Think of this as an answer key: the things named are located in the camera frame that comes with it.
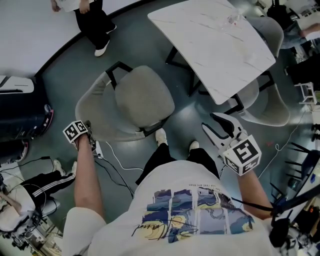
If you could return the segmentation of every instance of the white chair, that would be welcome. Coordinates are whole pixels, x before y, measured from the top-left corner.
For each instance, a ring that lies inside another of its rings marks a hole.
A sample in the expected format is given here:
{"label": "white chair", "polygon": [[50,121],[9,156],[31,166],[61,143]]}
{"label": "white chair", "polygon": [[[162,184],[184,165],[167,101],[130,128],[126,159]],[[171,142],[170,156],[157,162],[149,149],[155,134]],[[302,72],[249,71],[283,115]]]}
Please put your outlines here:
{"label": "white chair", "polygon": [[246,19],[259,32],[273,56],[277,58],[284,41],[284,31],[279,23],[270,17],[247,17]]}
{"label": "white chair", "polygon": [[315,95],[314,91],[314,84],[312,82],[307,82],[307,83],[298,83],[294,85],[295,87],[300,86],[302,96],[303,96],[303,101],[299,102],[299,104],[317,104],[317,98]]}
{"label": "white chair", "polygon": [[[116,68],[129,72],[119,83],[113,74]],[[103,97],[108,85],[114,88],[114,105]],[[132,69],[117,62],[81,97],[75,117],[90,122],[97,141],[129,142],[144,139],[161,128],[174,110],[169,89],[156,72],[148,66]]]}
{"label": "white chair", "polygon": [[[225,114],[238,112],[239,116],[252,123],[281,127],[285,126],[290,119],[290,112],[284,101],[282,100],[277,85],[274,83],[271,75],[270,81],[259,87],[258,81],[254,80],[245,88],[236,94],[235,98],[228,100],[231,109]],[[247,109],[257,100],[259,92],[268,92],[268,100],[265,109],[260,114],[252,114]]]}

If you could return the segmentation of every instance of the black pants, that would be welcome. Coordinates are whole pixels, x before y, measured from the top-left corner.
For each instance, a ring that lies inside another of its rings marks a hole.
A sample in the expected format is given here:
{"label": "black pants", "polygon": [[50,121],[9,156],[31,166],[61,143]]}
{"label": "black pants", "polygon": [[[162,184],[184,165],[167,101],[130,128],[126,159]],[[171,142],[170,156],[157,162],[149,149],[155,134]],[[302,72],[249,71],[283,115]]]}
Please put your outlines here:
{"label": "black pants", "polygon": [[319,83],[318,67],[320,65],[320,54],[316,54],[307,60],[292,65],[286,69],[294,84]]}
{"label": "black pants", "polygon": [[41,207],[50,195],[71,185],[75,180],[75,175],[70,173],[61,176],[59,171],[48,174],[39,174],[21,183],[34,201],[35,207]]}
{"label": "black pants", "polygon": [[[186,159],[187,161],[194,162],[200,165],[203,165],[205,168],[209,170],[212,174],[214,174],[217,178],[219,178],[219,174],[217,171],[216,163],[213,159],[208,155],[208,153],[203,148],[191,149],[190,155]],[[150,157],[149,161],[146,163],[141,176],[136,180],[136,184],[139,185],[143,179],[156,167],[176,161],[176,159],[172,158],[169,152],[169,146],[165,143],[162,143],[153,155]]]}
{"label": "black pants", "polygon": [[90,3],[90,11],[81,14],[80,10],[74,10],[79,29],[95,45],[96,50],[101,50],[110,40],[106,34],[115,28],[106,13],[102,10],[103,0],[95,0]]}

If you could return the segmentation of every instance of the white sneaker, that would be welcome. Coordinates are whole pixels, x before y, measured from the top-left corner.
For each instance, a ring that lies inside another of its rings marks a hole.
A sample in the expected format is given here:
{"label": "white sneaker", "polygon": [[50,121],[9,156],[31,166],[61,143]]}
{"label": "white sneaker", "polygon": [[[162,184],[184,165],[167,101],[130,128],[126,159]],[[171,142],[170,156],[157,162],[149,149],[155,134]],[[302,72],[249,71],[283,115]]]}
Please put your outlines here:
{"label": "white sneaker", "polygon": [[116,28],[117,28],[117,25],[116,24],[114,24],[114,29],[111,29],[110,31],[108,31],[108,32],[106,32],[107,34],[109,34],[110,32],[112,32],[112,31],[114,31],[114,30],[116,30]]}
{"label": "white sneaker", "polygon": [[60,172],[61,176],[66,176],[66,172],[62,169],[61,163],[57,159],[53,160],[53,172],[55,171]]}
{"label": "white sneaker", "polygon": [[109,42],[110,42],[110,39],[109,39],[109,41],[106,43],[105,47],[103,47],[103,48],[100,49],[100,50],[95,50],[95,51],[94,51],[94,56],[100,57],[101,55],[103,55],[103,54],[106,52],[106,49],[107,49],[107,46],[108,46]]}
{"label": "white sneaker", "polygon": [[73,162],[73,165],[72,165],[72,169],[71,169],[71,173],[76,176],[76,172],[77,172],[77,161],[74,161]]}
{"label": "white sneaker", "polygon": [[160,128],[155,132],[155,140],[158,142],[158,146],[160,146],[162,143],[168,145],[166,131],[163,128]]}
{"label": "white sneaker", "polygon": [[189,152],[198,148],[200,148],[199,142],[195,140],[190,144]]}

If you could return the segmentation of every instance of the marble tabletop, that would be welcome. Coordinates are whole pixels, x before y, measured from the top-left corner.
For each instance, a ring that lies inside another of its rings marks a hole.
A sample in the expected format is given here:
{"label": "marble tabletop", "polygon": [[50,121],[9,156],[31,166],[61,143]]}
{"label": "marble tabletop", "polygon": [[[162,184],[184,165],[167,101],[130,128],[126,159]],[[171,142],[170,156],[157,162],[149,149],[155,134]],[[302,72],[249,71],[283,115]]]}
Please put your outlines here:
{"label": "marble tabletop", "polygon": [[219,105],[276,62],[242,15],[229,23],[238,15],[227,0],[188,0],[148,14]]}

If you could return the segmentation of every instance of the white stripe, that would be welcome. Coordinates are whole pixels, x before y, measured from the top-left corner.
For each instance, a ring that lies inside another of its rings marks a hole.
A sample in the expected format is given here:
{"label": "white stripe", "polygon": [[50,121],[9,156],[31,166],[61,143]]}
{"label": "white stripe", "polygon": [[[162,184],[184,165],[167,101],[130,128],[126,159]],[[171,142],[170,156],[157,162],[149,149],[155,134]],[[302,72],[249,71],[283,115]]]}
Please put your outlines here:
{"label": "white stripe", "polygon": [[62,180],[58,180],[58,181],[54,181],[54,182],[52,182],[52,183],[50,183],[50,184],[48,184],[48,185],[45,185],[45,186],[42,187],[41,189],[38,189],[37,191],[33,192],[32,195],[33,195],[34,197],[36,197],[36,196],[38,196],[39,194],[41,194],[42,192],[44,192],[44,191],[46,191],[46,190],[48,190],[48,189],[50,189],[50,188],[52,188],[52,187],[54,187],[54,186],[56,186],[56,185],[59,185],[59,184],[68,182],[68,181],[70,181],[70,180],[72,180],[72,179],[74,179],[74,178],[75,178],[75,175],[72,174],[72,175],[71,175],[70,177],[68,177],[68,178],[65,178],[65,179],[62,179]]}

